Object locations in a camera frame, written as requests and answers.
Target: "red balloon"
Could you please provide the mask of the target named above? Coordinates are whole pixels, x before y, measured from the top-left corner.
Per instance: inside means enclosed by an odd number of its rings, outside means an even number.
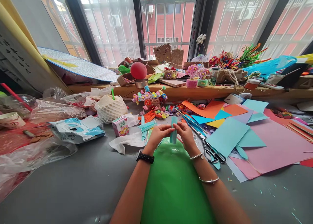
[[[148,72],[143,63],[135,62],[130,66],[130,73],[136,79],[144,79]]]

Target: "bangle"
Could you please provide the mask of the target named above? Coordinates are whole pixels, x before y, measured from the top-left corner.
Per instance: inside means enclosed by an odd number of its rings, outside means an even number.
[[[193,160],[193,159],[198,158],[198,157],[201,157],[201,159],[203,159],[202,155],[203,155],[203,152],[200,153],[199,155],[194,156],[194,157],[190,157],[190,159]]]
[[[203,182],[203,183],[212,183],[212,184],[214,184],[214,182],[216,182],[217,180],[219,180],[219,176],[217,177],[217,179],[215,179],[215,180],[210,180],[210,181],[204,181],[204,180],[202,180],[200,177],[199,177],[199,180],[201,181],[201,182]]]

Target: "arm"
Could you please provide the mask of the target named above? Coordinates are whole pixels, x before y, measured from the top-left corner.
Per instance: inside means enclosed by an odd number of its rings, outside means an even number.
[[[171,128],[170,125],[154,127],[143,153],[153,156],[153,153],[161,140],[165,137],[169,137],[170,133],[174,130],[175,129]],[[149,171],[150,164],[143,160],[139,160],[115,208],[110,221],[111,224],[140,223]]]
[[[182,140],[184,142],[184,148],[188,152],[190,157],[194,157],[201,153],[193,140],[191,128],[181,122],[179,122],[177,125],[174,124],[174,128],[177,130],[177,133],[182,137]],[[201,159],[200,157],[194,159],[194,167],[198,173],[198,176],[202,180],[210,181],[217,179],[217,174],[212,169],[206,159]],[[251,223],[246,213],[232,197],[232,195],[220,179],[214,184],[202,183],[202,185],[218,223]]]

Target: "hand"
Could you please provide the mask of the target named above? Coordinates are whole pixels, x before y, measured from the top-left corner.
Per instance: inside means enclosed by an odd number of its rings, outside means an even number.
[[[174,130],[171,125],[154,126],[143,153],[152,156],[162,139],[169,137]]]
[[[190,157],[196,156],[200,154],[200,150],[198,149],[192,135],[192,129],[182,122],[178,122],[177,124],[173,124],[173,127],[177,130],[177,133],[181,136],[184,148],[188,152]]]

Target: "watch strap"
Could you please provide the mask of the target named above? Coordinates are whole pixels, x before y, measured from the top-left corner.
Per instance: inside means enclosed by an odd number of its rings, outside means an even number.
[[[140,159],[142,159],[142,160],[144,160],[144,161],[147,161],[147,162],[149,162],[150,164],[153,164],[153,162],[154,162],[154,157],[152,156],[149,156],[149,155],[146,155],[146,154],[143,154],[143,153],[139,153],[139,155],[138,155],[138,158],[137,158],[137,161],[138,160],[140,160]]]

